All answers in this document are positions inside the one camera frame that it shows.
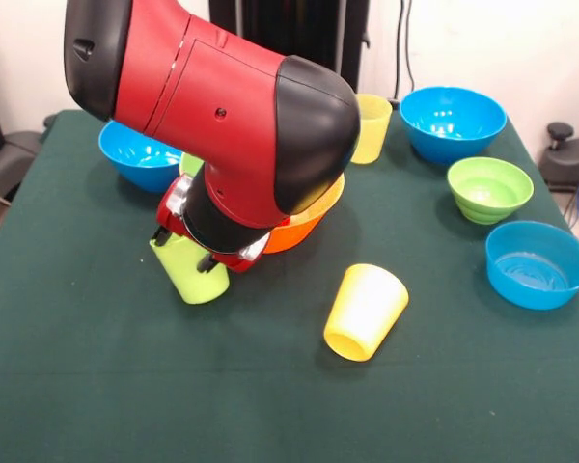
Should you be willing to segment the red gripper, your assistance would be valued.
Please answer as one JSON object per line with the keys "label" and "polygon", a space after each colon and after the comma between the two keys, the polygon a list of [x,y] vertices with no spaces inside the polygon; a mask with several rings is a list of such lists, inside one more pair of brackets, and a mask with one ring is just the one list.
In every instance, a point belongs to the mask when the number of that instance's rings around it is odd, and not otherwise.
{"label": "red gripper", "polygon": [[196,270],[209,273],[217,265],[242,273],[261,257],[270,238],[267,229],[250,229],[226,217],[198,186],[174,185],[157,210],[159,227],[152,235],[164,246],[171,234],[185,237],[204,249]]}

